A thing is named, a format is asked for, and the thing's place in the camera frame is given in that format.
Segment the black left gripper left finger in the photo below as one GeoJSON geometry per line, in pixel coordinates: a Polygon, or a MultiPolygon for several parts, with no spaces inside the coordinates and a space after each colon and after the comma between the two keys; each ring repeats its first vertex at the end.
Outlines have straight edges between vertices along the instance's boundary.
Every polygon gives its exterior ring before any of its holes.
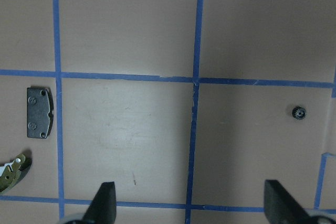
{"type": "Polygon", "coordinates": [[[83,223],[113,224],[117,216],[117,201],[114,182],[101,184],[89,208],[85,212],[83,223]]]}

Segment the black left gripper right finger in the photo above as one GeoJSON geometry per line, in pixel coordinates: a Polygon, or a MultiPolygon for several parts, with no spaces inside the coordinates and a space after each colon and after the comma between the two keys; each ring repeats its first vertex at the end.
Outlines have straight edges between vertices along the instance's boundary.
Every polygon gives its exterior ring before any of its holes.
{"type": "Polygon", "coordinates": [[[277,180],[265,180],[264,214],[269,223],[318,223],[277,180]]]}

